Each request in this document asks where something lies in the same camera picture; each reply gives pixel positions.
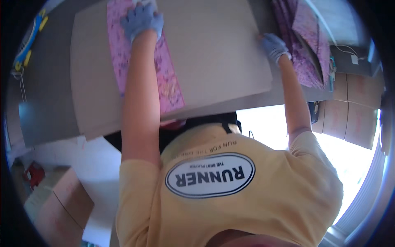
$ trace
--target red object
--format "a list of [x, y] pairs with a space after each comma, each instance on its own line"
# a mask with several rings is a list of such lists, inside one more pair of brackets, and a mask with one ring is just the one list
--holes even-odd
[[30, 182], [30, 188], [38, 186], [45, 177], [44, 169], [33, 161], [23, 174], [23, 179]]
[[182, 128], [186, 123], [186, 120], [168, 120], [160, 122], [160, 128], [164, 130], [178, 130]]

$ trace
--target wrist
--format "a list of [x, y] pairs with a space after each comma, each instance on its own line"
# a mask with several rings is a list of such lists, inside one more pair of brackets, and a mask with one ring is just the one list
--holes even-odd
[[278, 66], [279, 67], [284, 66], [289, 63], [291, 63], [291, 60], [290, 60], [288, 54], [282, 54], [278, 59]]
[[134, 38], [132, 46], [148, 45], [155, 47], [157, 39], [158, 35], [156, 34], [156, 31], [153, 29], [147, 29], [139, 33]]

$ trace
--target short sleeve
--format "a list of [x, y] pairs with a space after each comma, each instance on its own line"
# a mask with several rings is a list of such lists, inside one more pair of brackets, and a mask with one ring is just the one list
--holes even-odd
[[120, 246], [146, 246], [159, 168], [144, 160], [126, 160], [119, 169], [117, 235]]
[[311, 131], [302, 132], [295, 138], [291, 143], [290, 153], [295, 157], [312, 156], [327, 166], [337, 176], [336, 169], [326, 157], [324, 151], [322, 151], [316, 136]]

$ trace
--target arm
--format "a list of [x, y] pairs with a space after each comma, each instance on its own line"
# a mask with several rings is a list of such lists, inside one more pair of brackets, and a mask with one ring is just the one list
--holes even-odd
[[157, 39], [146, 30], [134, 39], [122, 110], [122, 161], [137, 158], [160, 165], [160, 105], [154, 65]]
[[289, 133], [289, 145], [304, 131], [311, 131], [310, 112], [302, 87], [296, 78], [292, 62], [287, 55], [278, 60], [284, 88], [285, 118]]
[[141, 159], [161, 167], [159, 154], [160, 104], [154, 51], [162, 33], [163, 16], [139, 2], [121, 18], [132, 53], [122, 109], [122, 161]]
[[304, 99], [302, 87], [297, 80], [284, 41], [274, 34], [260, 36], [268, 56], [280, 67], [284, 88], [285, 117], [289, 133], [289, 146], [302, 132], [311, 131], [310, 112]]

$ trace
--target oval logo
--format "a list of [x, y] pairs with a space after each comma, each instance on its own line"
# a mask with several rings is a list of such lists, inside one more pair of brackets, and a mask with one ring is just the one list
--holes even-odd
[[238, 153], [222, 153], [182, 161], [166, 175], [166, 187], [186, 198], [210, 198], [238, 193], [252, 181], [255, 165]]

